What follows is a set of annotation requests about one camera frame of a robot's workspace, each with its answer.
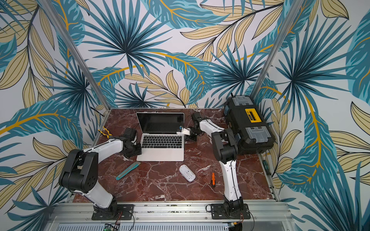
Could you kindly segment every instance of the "toolbox lid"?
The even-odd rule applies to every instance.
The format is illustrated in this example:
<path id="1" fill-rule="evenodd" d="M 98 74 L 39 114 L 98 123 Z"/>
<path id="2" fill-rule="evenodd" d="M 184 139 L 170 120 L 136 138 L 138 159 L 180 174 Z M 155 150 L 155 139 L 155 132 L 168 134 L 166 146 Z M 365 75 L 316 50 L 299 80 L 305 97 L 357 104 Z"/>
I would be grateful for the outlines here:
<path id="1" fill-rule="evenodd" d="M 232 98 L 234 101 L 235 106 L 239 105 L 253 105 L 252 100 L 248 96 L 245 95 L 238 95 Z"/>
<path id="2" fill-rule="evenodd" d="M 269 137 L 271 137 L 266 126 L 245 129 L 247 130 L 250 139 L 256 139 L 256 143 L 267 142 Z"/>

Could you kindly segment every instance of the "silver laptop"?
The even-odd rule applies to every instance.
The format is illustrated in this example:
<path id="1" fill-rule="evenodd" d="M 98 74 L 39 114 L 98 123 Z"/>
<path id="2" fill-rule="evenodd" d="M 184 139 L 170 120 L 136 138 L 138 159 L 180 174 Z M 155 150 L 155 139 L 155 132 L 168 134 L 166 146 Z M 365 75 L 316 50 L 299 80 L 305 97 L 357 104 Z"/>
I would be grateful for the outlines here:
<path id="1" fill-rule="evenodd" d="M 177 135 L 184 125 L 184 113 L 137 112 L 142 130 L 141 152 L 137 161 L 183 161 L 184 135 Z"/>

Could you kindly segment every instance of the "wall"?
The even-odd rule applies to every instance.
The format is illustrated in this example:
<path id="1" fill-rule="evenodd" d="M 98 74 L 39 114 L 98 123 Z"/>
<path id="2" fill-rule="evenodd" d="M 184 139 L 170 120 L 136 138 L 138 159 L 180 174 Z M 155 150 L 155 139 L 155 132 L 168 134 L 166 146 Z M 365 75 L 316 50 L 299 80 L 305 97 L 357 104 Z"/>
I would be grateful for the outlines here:
<path id="1" fill-rule="evenodd" d="M 112 107 L 219 107 L 256 80 L 291 2 L 87 1 L 78 48 Z"/>
<path id="2" fill-rule="evenodd" d="M 55 2 L 79 45 L 80 7 Z M 66 156 L 92 143 L 104 110 L 35 0 L 1 1 L 0 25 L 1 230 L 41 230 L 68 194 Z"/>
<path id="3" fill-rule="evenodd" d="M 317 0 L 258 93 L 277 138 L 273 181 L 298 230 L 370 230 L 369 9 Z"/>

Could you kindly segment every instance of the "teal utility knife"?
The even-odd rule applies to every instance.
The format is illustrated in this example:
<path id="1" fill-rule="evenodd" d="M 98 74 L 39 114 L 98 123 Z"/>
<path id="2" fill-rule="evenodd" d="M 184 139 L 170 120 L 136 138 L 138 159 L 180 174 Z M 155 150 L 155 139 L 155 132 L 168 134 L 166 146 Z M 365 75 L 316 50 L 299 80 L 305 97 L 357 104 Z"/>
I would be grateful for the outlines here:
<path id="1" fill-rule="evenodd" d="M 121 172 L 121 174 L 119 174 L 117 177 L 116 177 L 116 180 L 120 180 L 122 177 L 126 176 L 129 172 L 131 172 L 132 170 L 134 170 L 135 168 L 137 168 L 141 163 L 139 161 L 136 161 L 135 163 L 133 163 L 132 165 L 130 165 L 127 169 L 125 169 L 123 172 Z"/>

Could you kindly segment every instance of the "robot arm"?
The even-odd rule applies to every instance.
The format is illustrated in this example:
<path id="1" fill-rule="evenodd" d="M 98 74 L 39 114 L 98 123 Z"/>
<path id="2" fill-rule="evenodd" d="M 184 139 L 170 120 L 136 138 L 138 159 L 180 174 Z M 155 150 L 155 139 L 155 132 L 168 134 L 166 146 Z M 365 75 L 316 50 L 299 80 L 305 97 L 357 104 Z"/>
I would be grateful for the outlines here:
<path id="1" fill-rule="evenodd" d="M 225 183 L 224 209 L 226 215 L 233 216 L 243 210 L 243 198 L 239 191 L 236 178 L 236 156 L 238 149 L 231 129 L 224 129 L 215 125 L 210 119 L 201 117 L 199 112 L 191 115 L 194 127 L 190 130 L 190 139 L 207 133 L 212 138 L 213 153 L 221 165 L 223 181 Z"/>
<path id="2" fill-rule="evenodd" d="M 141 145 L 136 144 L 136 130 L 127 128 L 123 135 L 92 148 L 70 151 L 59 177 L 59 185 L 79 193 L 94 204 L 94 213 L 106 220 L 118 215 L 117 201 L 98 182 L 98 163 L 115 153 L 125 157 L 141 154 Z"/>

